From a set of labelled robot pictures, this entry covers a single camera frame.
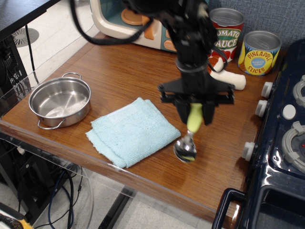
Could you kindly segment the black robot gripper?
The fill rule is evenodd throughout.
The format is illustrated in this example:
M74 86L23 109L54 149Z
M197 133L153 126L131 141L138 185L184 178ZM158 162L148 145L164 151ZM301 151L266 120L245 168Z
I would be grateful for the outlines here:
M206 67L180 70L181 77L158 86L163 103L171 103L186 124L192 103L203 104L205 125L213 121L215 106L234 103L234 86L214 79Z

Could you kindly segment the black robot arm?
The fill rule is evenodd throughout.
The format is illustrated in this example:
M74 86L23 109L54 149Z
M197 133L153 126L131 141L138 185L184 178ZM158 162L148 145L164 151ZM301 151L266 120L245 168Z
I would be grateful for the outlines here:
M206 125L213 120L219 104L234 103L234 86L214 79L208 73L208 54L217 40L204 0L124 0L135 13L156 19L167 29L176 49L176 66L181 78L158 86L163 103L176 106L186 123L191 104L202 104Z

